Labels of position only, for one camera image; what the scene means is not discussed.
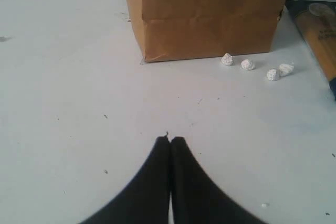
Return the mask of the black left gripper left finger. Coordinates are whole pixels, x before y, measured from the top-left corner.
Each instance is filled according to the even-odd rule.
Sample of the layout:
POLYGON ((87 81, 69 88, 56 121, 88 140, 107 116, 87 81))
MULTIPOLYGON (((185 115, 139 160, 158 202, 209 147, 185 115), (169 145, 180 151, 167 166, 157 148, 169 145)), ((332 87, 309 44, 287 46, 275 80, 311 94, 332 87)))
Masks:
POLYGON ((169 204, 170 143, 159 136, 132 180, 83 223, 168 223, 169 204))

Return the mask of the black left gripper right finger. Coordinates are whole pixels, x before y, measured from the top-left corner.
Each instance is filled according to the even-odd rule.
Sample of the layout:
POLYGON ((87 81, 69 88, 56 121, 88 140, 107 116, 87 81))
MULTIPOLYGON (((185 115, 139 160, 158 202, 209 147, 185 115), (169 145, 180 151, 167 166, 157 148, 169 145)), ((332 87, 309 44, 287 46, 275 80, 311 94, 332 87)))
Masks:
POLYGON ((171 141, 174 223, 262 223, 228 197, 203 171, 186 140, 171 141))

